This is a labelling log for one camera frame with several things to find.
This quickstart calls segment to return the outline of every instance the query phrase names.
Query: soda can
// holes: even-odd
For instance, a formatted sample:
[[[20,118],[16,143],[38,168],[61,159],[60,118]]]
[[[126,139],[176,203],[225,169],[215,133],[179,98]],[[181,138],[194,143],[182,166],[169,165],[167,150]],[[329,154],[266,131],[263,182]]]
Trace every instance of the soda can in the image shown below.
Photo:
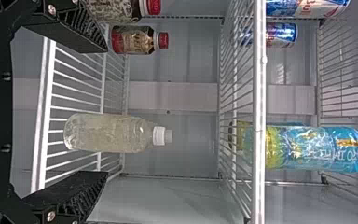
[[[266,44],[268,48],[291,48],[297,40],[298,28],[294,23],[286,22],[268,22],[266,33]],[[253,44],[253,31],[240,35],[242,46],[251,46]]]
[[[342,13],[351,0],[267,0],[267,16],[329,18]]]

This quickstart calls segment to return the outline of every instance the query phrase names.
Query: shelf rack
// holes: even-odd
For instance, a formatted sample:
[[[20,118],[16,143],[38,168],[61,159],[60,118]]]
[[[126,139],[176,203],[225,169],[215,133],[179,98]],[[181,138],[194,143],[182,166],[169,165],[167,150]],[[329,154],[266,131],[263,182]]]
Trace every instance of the shelf rack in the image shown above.
[[[266,1],[230,2],[220,37],[219,175],[245,219],[257,224],[264,223],[265,32]],[[237,146],[240,119],[253,123],[254,155],[248,157]]]
[[[352,11],[357,7],[352,4],[318,30],[318,126],[358,130],[358,13]],[[323,172],[322,177],[358,199],[358,174]]]
[[[102,30],[108,40],[109,26]],[[32,192],[79,170],[105,171],[109,179],[123,171],[124,154],[68,150],[63,142],[64,124],[75,113],[128,112],[129,57],[108,45],[105,54],[79,54],[44,38]]]

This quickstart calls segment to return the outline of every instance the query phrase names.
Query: jar label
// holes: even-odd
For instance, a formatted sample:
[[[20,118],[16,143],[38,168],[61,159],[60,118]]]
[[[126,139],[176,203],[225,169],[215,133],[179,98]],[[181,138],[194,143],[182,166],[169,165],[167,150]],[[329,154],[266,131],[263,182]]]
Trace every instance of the jar label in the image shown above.
[[[148,26],[116,26],[112,30],[116,53],[148,54],[153,46],[153,37]]]
[[[131,0],[86,0],[86,4],[98,21],[132,23],[140,19],[132,17]]]

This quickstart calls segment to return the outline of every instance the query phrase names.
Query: bottle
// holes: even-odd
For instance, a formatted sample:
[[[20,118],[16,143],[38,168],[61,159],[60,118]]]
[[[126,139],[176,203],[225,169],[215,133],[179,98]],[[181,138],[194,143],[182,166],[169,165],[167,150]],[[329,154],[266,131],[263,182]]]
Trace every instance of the bottle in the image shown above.
[[[253,44],[253,31],[245,27],[240,34],[241,46],[249,47]],[[297,41],[298,28],[295,23],[267,22],[266,46],[268,48],[291,48]]]
[[[169,45],[168,33],[155,32],[150,26],[114,26],[111,37],[117,54],[147,55]]]
[[[170,143],[172,130],[131,116],[74,114],[66,121],[63,139],[69,149],[138,153]]]
[[[253,128],[237,123],[237,152],[252,159]],[[267,126],[266,167],[358,173],[358,131],[347,127]]]
[[[329,18],[342,13],[351,0],[267,0],[267,16]]]
[[[86,0],[86,4],[97,21],[114,24],[138,22],[161,12],[161,0]]]

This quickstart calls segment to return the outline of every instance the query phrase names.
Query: glass jar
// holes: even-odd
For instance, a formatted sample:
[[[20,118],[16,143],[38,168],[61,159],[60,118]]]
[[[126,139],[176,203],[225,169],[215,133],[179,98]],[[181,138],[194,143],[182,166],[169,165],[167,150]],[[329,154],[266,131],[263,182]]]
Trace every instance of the glass jar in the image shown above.
[[[133,23],[144,16],[159,15],[161,0],[85,0],[97,21]]]
[[[111,37],[117,54],[147,55],[169,45],[168,33],[155,32],[150,26],[114,26]]]

